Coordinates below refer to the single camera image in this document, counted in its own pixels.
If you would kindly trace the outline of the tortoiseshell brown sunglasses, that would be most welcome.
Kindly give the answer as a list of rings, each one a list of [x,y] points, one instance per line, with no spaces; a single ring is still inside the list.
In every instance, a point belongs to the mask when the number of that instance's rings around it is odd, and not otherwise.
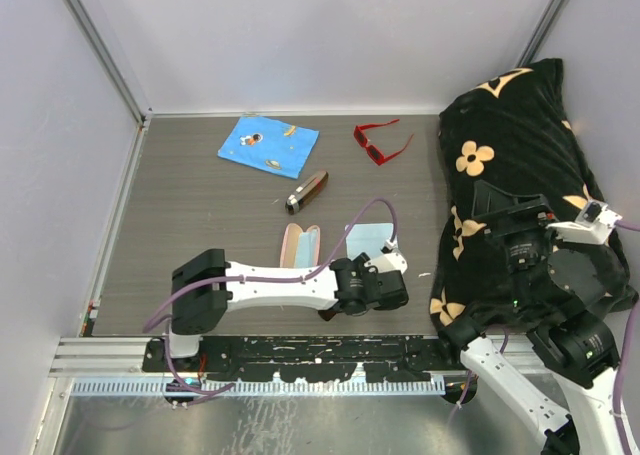
[[[338,312],[335,310],[319,310],[318,315],[324,321],[331,321],[336,315],[338,315]]]

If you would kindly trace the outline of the pink glasses case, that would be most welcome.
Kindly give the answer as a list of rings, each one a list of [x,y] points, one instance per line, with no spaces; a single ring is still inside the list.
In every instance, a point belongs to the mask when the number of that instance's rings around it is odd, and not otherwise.
[[[289,223],[287,225],[280,252],[280,268],[294,268],[294,255],[297,247],[298,236],[305,230],[306,229],[303,229],[296,223]]]

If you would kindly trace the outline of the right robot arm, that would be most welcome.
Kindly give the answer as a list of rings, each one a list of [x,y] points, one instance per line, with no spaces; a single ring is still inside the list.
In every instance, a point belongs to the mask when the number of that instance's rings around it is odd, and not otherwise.
[[[535,436],[544,454],[636,454],[622,400],[638,310],[616,345],[606,323],[590,308],[604,292],[590,259],[552,248],[554,240],[600,246],[622,227],[622,217],[593,200],[574,221],[560,222],[542,194],[515,195],[486,181],[474,186],[473,217],[505,258],[510,300],[490,315],[528,325],[534,354],[561,388],[567,404],[548,399],[494,346],[490,317],[463,312],[444,327],[438,354],[452,369],[476,374]]]

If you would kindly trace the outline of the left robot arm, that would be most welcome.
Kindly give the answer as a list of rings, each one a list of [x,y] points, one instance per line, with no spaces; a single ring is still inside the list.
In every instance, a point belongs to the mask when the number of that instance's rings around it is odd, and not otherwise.
[[[362,253],[310,268],[256,267],[228,261],[209,249],[172,273],[171,322],[164,358],[178,371],[200,359],[200,337],[228,312],[263,307],[302,307],[329,320],[359,316],[408,303],[403,275],[408,268],[397,250],[374,258]]]

